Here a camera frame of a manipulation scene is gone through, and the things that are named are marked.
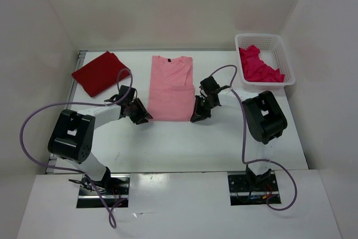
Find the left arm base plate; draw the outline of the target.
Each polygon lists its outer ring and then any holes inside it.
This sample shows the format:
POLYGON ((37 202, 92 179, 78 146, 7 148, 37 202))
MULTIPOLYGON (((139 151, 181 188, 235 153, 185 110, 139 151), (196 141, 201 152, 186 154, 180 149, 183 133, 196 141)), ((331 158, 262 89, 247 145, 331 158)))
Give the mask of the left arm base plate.
MULTIPOLYGON (((85 177, 81 180, 69 179, 68 181, 79 185, 76 208, 104 208, 100 196, 85 177)), ((114 184, 108 189, 98 186, 98 192, 110 209, 112 207, 127 208, 129 206, 130 176, 114 176, 112 177, 112 182, 114 184)))

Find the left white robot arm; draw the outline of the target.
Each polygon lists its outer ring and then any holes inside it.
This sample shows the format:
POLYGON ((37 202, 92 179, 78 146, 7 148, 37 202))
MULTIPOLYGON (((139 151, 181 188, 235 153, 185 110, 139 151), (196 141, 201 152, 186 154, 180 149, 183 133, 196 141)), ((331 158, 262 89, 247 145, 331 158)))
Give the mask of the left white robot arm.
POLYGON ((87 189, 93 188, 99 194, 119 191, 125 181, 112 177, 110 169, 92 153, 95 129, 125 117, 136 125, 147 123, 152 118, 137 97, 135 88, 120 86, 119 92, 105 102, 104 106, 81 111, 63 110, 48 143, 50 153, 67 160, 90 177, 79 184, 87 189))

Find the pink t-shirt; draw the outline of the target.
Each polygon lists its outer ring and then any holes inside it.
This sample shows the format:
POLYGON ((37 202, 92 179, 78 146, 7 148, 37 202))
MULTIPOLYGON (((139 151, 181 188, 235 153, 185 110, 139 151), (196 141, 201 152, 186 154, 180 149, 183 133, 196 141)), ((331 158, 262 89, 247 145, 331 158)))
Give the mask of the pink t-shirt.
POLYGON ((194 111, 193 59, 152 57, 148 111, 154 121, 189 121, 194 111))

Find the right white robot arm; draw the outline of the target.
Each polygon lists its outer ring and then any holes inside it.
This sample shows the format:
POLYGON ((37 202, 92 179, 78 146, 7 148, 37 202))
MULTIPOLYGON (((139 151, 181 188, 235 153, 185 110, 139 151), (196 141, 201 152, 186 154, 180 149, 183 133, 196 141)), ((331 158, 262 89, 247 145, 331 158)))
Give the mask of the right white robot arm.
POLYGON ((270 178, 271 169, 260 165, 270 162, 268 153, 260 153, 253 161, 245 161, 247 134, 269 148, 272 140, 282 136, 287 128, 287 119, 280 108, 275 96, 270 91, 264 91, 255 97, 244 98, 239 91, 230 86, 219 86, 213 76, 200 82, 200 94, 195 96, 194 112, 190 122, 195 123, 211 117, 211 110, 218 106, 238 109, 243 115, 243 149, 242 162, 246 165, 246 185, 251 190, 260 189, 270 178))

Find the magenta t-shirt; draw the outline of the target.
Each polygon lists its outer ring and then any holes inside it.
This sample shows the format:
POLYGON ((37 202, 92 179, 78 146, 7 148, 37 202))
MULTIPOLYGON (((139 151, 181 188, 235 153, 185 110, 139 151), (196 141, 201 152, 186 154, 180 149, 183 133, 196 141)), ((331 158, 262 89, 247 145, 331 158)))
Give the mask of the magenta t-shirt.
POLYGON ((273 69, 259 57, 259 48, 254 45, 247 49, 239 48, 244 79, 248 82, 282 83, 285 75, 280 69, 273 69))

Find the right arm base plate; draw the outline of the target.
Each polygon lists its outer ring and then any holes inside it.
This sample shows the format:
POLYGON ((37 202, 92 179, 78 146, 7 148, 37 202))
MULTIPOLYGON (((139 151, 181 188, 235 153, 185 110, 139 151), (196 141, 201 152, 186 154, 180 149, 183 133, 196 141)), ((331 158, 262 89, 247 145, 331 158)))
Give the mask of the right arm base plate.
POLYGON ((271 172, 268 179, 257 186, 250 186, 245 172, 228 173, 231 206, 281 204, 276 175, 271 172))

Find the dark red t-shirt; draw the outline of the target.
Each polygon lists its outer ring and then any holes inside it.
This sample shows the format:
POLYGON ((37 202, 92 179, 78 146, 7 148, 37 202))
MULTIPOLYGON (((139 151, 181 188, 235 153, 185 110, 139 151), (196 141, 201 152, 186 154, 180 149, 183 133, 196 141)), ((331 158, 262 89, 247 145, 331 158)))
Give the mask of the dark red t-shirt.
POLYGON ((74 80, 79 83, 90 97, 96 97, 117 83, 117 77, 122 71, 119 81, 129 77, 127 66, 118 57, 106 51, 79 70, 72 73, 74 80))

